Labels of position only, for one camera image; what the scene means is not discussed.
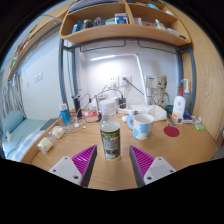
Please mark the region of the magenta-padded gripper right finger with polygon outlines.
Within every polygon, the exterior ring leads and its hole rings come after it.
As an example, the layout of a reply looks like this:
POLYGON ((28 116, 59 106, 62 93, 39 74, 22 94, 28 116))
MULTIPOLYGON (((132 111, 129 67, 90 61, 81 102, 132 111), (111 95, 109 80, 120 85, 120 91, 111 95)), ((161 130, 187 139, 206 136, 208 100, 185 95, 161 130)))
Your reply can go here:
POLYGON ((163 157, 154 158, 133 145, 130 146, 129 156, 138 188, 175 172, 175 169, 163 157))

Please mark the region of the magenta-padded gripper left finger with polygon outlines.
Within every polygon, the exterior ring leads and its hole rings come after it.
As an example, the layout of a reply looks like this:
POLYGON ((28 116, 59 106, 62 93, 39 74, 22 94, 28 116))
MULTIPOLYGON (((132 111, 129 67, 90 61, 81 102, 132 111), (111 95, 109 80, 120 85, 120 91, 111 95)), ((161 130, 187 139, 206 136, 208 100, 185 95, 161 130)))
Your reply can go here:
POLYGON ((63 157, 49 172, 76 185, 87 187, 97 156, 97 146, 93 145, 73 157, 63 157))

